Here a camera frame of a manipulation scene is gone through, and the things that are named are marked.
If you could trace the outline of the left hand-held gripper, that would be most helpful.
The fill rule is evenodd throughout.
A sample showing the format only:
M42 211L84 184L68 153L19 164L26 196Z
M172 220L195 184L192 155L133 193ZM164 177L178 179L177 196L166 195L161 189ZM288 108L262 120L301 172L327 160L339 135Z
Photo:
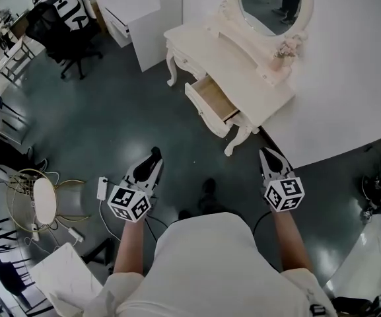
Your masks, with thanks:
M149 198L154 194L163 169L163 159L158 147L138 166L131 166L119 185L115 185L108 207L119 219L136 223L151 209Z

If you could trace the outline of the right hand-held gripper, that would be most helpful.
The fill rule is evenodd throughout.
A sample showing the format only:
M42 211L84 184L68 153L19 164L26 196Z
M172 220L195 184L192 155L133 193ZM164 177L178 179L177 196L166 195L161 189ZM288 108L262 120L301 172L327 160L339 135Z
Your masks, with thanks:
M259 150L262 176L269 179L270 174L287 176L293 172L293 168L287 159L270 148ZM283 212L296 209L305 196L305 191L299 177L272 180L268 183L264 199L275 212Z

